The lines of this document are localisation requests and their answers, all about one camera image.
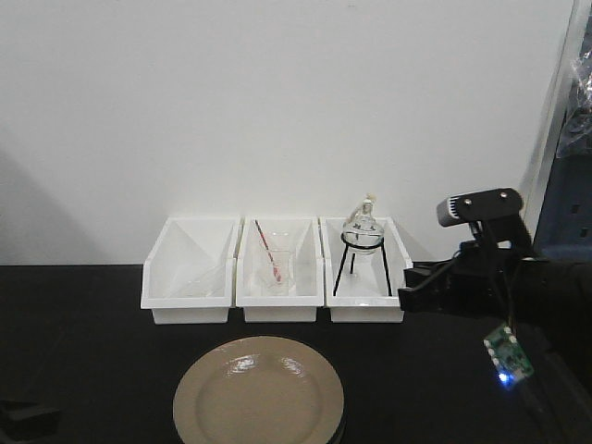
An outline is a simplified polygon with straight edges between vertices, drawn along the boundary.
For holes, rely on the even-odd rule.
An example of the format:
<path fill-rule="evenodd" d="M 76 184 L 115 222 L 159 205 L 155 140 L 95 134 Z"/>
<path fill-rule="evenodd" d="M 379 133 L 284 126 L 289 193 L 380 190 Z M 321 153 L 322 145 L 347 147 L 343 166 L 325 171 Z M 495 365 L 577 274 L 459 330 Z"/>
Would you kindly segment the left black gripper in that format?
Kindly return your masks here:
<path fill-rule="evenodd" d="M 40 439 L 54 435 L 60 410 L 38 402 L 1 400 L 1 439 Z"/>

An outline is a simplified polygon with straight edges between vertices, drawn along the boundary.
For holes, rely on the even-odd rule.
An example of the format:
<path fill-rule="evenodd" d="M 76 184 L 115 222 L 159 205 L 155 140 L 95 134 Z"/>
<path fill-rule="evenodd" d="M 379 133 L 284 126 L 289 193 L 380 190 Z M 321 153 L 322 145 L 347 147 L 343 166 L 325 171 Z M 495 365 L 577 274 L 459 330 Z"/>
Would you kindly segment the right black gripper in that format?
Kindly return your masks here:
<path fill-rule="evenodd" d="M 449 272 L 453 315 L 539 327 L 591 325 L 589 262 L 522 257 L 512 249 L 489 254 L 474 240 L 463 242 L 453 261 L 415 262 L 405 269 L 401 309 L 437 311 Z"/>

